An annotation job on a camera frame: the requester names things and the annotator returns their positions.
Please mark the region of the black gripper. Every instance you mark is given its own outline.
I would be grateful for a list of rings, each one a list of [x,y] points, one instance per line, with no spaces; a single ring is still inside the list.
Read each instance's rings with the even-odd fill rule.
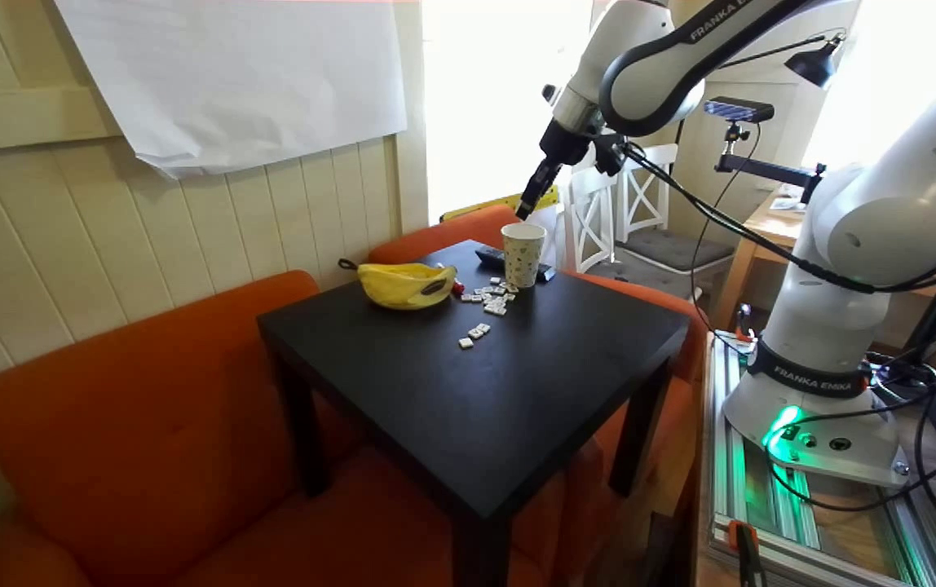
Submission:
[[[543,162],[535,167],[531,180],[525,183],[522,204],[516,210],[516,220],[530,220],[537,206],[537,200],[553,189],[553,183],[559,180],[559,172],[565,167],[574,167],[585,159],[588,147],[592,147],[593,132],[580,126],[572,132],[559,122],[553,122],[537,142],[543,147]]]

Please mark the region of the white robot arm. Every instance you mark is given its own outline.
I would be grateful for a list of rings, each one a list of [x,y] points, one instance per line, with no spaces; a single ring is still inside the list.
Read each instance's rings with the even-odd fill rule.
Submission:
[[[825,0],[707,0],[678,23],[656,0],[613,0],[556,101],[522,200],[603,142],[631,152],[695,87],[775,23]],[[891,297],[936,275],[936,98],[870,162],[817,189],[727,424],[784,466],[904,487],[898,429],[865,369]]]

